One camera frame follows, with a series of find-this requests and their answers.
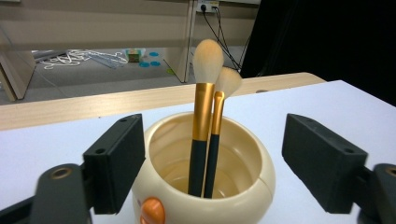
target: white table surface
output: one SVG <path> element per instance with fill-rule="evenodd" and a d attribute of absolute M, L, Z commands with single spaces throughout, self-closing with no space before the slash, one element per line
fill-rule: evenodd
<path fill-rule="evenodd" d="M 193 104 L 136 113 L 145 130 L 155 121 L 192 111 Z M 327 214 L 281 156 L 286 115 L 315 119 L 369 153 L 366 166 L 396 163 L 396 107 L 344 81 L 235 96 L 227 99 L 224 116 L 253 131 L 266 146 L 276 169 L 276 193 L 260 223 L 356 223 L 350 215 Z M 82 164 L 82 153 L 116 120 L 130 114 L 43 125 L 0 132 L 0 210 L 35 194 L 39 176 L 49 168 Z M 118 215 L 94 216 L 98 223 L 134 223 L 131 193 Z"/>

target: brush ferrule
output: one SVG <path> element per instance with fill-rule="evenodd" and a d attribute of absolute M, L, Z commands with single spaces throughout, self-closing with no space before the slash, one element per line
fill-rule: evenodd
<path fill-rule="evenodd" d="M 194 140 L 206 141 L 208 138 L 214 91 L 215 84 L 213 83 L 196 84 L 192 124 L 192 138 Z"/>
<path fill-rule="evenodd" d="M 225 100 L 224 92 L 216 91 L 214 100 L 215 100 L 215 105 L 213 109 L 212 134 L 220 134 L 222 111 Z"/>

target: large makeup brush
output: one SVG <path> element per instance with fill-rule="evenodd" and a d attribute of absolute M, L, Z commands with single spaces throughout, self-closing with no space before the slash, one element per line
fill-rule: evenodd
<path fill-rule="evenodd" d="M 192 59 L 196 88 L 188 192 L 197 197 L 201 197 L 204 184 L 206 147 L 215 82 L 223 64 L 222 50 L 216 41 L 206 39 L 198 44 Z"/>
<path fill-rule="evenodd" d="M 216 82 L 214 96 L 214 111 L 212 130 L 210 134 L 209 151 L 207 154 L 204 198 L 212 198 L 215 183 L 216 166 L 218 162 L 219 139 L 224 101 L 242 84 L 241 76 L 233 69 L 223 67 Z"/>

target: electrical socket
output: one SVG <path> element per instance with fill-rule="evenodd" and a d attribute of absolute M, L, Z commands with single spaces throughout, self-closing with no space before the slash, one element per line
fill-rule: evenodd
<path fill-rule="evenodd" d="M 219 1 L 207 1 L 207 0 L 198 0 L 198 6 L 197 6 L 197 12 L 203 12 L 202 11 L 202 6 L 206 7 L 206 12 L 210 13 L 213 12 L 215 13 L 216 10 L 214 7 L 219 8 Z"/>

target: cream-colored mug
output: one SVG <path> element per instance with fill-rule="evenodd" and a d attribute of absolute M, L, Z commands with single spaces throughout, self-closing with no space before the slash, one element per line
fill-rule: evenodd
<path fill-rule="evenodd" d="M 146 160 L 132 187 L 136 223 L 257 223 L 275 193 L 275 169 L 265 146 L 223 117 L 213 198 L 199 198 L 187 194 L 191 133 L 191 112 L 146 130 Z"/>

